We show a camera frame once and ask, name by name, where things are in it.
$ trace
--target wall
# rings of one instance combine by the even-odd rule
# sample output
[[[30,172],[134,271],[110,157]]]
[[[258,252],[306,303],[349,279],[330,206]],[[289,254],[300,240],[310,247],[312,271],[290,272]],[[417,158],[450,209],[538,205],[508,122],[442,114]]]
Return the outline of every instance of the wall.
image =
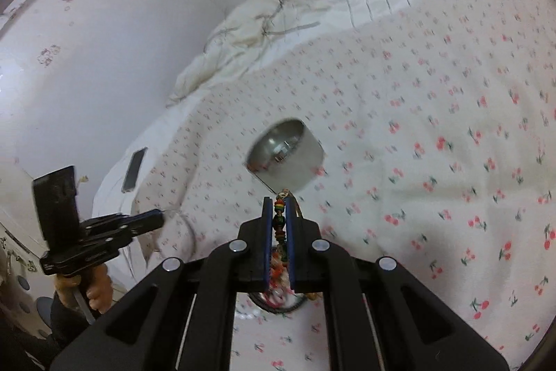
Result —
[[[241,1],[16,0],[0,30],[0,158],[29,184],[74,164],[89,216],[104,175]]]

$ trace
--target metal cup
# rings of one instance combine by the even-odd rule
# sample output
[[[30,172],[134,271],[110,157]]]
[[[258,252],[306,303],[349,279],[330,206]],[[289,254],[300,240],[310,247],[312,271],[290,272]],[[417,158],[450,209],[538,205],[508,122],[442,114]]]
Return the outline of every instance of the metal cup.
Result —
[[[324,150],[302,121],[288,118],[271,126],[247,155],[245,167],[271,191],[296,192],[317,174]]]

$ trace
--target bed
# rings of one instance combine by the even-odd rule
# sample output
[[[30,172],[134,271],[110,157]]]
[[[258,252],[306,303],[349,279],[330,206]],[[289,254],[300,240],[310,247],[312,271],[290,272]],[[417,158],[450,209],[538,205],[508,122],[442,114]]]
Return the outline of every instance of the bed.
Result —
[[[94,215],[181,214],[123,250],[113,277],[129,289],[165,257],[234,238],[269,195],[243,167],[247,150],[294,116],[326,152],[296,194],[304,214],[352,255],[396,257],[519,369],[556,303],[554,3],[239,6],[97,192]],[[137,188],[122,194],[142,147]],[[235,327],[231,369],[327,369],[319,300],[280,317],[240,298]]]

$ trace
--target cherry print bedsheet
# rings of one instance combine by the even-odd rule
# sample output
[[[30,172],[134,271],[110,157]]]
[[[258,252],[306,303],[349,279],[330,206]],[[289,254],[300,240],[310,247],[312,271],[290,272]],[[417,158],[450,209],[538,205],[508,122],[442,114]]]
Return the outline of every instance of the cherry print bedsheet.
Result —
[[[556,313],[555,7],[424,0],[307,42],[213,89],[134,208],[181,206],[206,256],[269,195],[243,167],[253,141],[299,118],[326,152],[304,215],[352,255],[397,258],[518,369]],[[189,256],[175,218],[142,239],[149,267]],[[327,369],[320,301],[280,317],[240,299],[235,329],[231,369]]]

